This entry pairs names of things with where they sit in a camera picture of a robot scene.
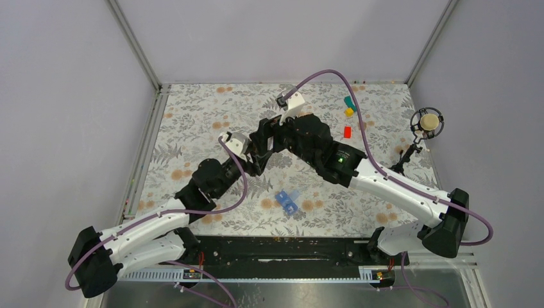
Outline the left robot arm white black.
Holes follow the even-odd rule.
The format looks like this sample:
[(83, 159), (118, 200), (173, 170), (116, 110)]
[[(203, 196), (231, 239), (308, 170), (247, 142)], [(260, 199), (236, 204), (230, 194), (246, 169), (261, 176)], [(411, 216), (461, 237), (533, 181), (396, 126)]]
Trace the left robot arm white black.
[(102, 231), (81, 230), (67, 258), (71, 270), (64, 282), (66, 290), (80, 290), (85, 298), (93, 298), (126, 273), (177, 259), (194, 262), (198, 245), (176, 229), (236, 209), (246, 198), (247, 177), (261, 175), (272, 155), (250, 149), (246, 157), (228, 146), (224, 149), (227, 161), (202, 161), (188, 184), (154, 211)]

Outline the blue weekly pill organizer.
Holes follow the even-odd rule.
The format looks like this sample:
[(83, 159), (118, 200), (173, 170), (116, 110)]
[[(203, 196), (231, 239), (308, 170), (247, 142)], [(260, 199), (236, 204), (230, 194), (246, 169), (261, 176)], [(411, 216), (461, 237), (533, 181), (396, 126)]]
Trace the blue weekly pill organizer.
[(275, 200), (288, 216), (292, 216), (298, 211), (296, 200), (299, 196), (300, 192), (297, 190), (293, 190), (290, 194), (282, 190), (275, 195)]

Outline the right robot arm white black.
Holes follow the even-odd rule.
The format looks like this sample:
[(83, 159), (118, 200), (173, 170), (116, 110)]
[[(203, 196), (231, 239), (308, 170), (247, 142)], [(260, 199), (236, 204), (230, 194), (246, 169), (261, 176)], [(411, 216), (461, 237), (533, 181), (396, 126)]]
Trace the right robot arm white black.
[(469, 195), (425, 187), (392, 170), (374, 166), (365, 152), (333, 140), (330, 128), (315, 115), (262, 119), (250, 134), (248, 153), (263, 162), (287, 150), (327, 182), (377, 196), (416, 217), (414, 223), (374, 231), (368, 256), (376, 264), (410, 250), (426, 249), (445, 258), (457, 257), (468, 222)]

